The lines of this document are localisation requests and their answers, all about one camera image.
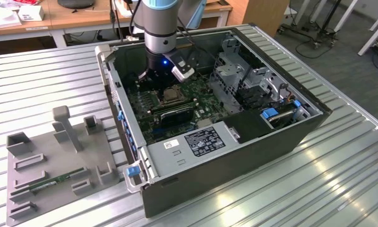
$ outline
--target aluminum profile table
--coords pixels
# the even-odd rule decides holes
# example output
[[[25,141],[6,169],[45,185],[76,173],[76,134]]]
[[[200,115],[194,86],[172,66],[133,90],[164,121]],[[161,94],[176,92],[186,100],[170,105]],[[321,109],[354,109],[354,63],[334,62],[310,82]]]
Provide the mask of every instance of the aluminum profile table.
[[[237,28],[334,110],[321,128],[292,153],[150,219],[121,182],[20,226],[378,226],[378,120],[258,28]],[[118,170],[126,164],[93,49],[0,56],[0,226],[4,138],[50,131],[52,107],[70,107],[72,124],[102,119]]]

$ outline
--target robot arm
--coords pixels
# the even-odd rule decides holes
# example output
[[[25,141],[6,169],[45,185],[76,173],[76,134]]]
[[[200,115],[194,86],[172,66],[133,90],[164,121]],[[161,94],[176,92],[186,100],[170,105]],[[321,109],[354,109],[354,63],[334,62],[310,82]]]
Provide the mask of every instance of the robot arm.
[[[193,74],[194,69],[185,62],[177,46],[177,17],[185,27],[197,28],[206,0],[136,0],[133,6],[137,10],[134,26],[144,31],[144,41],[150,55],[146,72],[153,73],[165,59],[174,65],[172,73],[180,82],[184,82]]]

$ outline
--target wooden desk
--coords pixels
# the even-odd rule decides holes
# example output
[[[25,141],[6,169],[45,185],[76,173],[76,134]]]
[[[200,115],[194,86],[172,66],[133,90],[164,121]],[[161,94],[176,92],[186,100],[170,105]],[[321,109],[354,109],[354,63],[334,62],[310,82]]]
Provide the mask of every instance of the wooden desk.
[[[96,0],[94,8],[78,9],[72,13],[72,9],[66,9],[57,4],[57,0],[42,0],[45,19],[44,21],[22,22],[21,26],[0,29],[0,41],[22,39],[40,36],[52,36],[56,46],[66,47],[64,35],[74,32],[104,30],[112,28],[109,19],[109,0]],[[226,25],[228,13],[230,6],[222,6],[214,2],[206,5],[202,18],[217,17],[217,27]],[[120,27],[128,27],[130,17],[120,18]],[[42,30],[26,30],[33,27],[46,27]]]
[[[0,41],[50,35],[52,21],[48,1],[44,0],[40,5],[45,12],[44,20],[21,21],[22,25],[20,26],[0,28]]]
[[[72,10],[65,9],[57,4],[57,0],[46,0],[49,2],[52,28],[50,31],[57,47],[66,47],[64,35],[74,32],[104,30],[112,28],[109,19],[109,1],[96,0],[94,9],[80,9],[78,12],[70,13]],[[217,27],[226,25],[228,13],[232,7],[222,6],[214,2],[206,5],[202,18],[218,17]],[[120,27],[128,27],[130,17],[120,18]]]

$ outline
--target floor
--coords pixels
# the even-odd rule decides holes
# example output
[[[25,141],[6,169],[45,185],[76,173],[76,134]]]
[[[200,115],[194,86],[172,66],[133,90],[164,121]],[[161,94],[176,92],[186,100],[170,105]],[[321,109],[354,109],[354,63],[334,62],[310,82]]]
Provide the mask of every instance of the floor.
[[[309,4],[306,17],[318,0]],[[292,0],[292,7],[298,11],[302,0]],[[326,6],[318,17],[318,24],[322,25],[331,3]],[[334,28],[345,9],[338,8],[330,28]],[[378,119],[378,69],[371,62],[373,52],[369,50],[363,56],[357,52],[369,40],[373,33],[369,31],[374,21],[358,14],[351,14],[342,30],[338,32],[338,42],[331,50],[317,59],[302,57],[296,52],[299,43],[307,41],[301,35],[286,31],[276,36],[280,44],[318,72],[318,74],[370,112]],[[318,50],[311,45],[302,45],[299,52],[306,56],[317,56],[327,49],[322,46]]]

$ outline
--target white box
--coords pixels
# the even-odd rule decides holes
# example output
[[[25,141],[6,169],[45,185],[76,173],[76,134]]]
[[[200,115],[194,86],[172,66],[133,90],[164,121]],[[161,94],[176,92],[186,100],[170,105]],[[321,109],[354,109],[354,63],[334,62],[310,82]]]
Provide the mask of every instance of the white box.
[[[10,17],[6,17],[4,19],[0,18],[0,28],[18,26],[18,25],[21,25],[21,22],[16,12],[12,13]]]
[[[18,16],[21,21],[41,21],[44,20],[44,9],[41,6],[21,6]]]

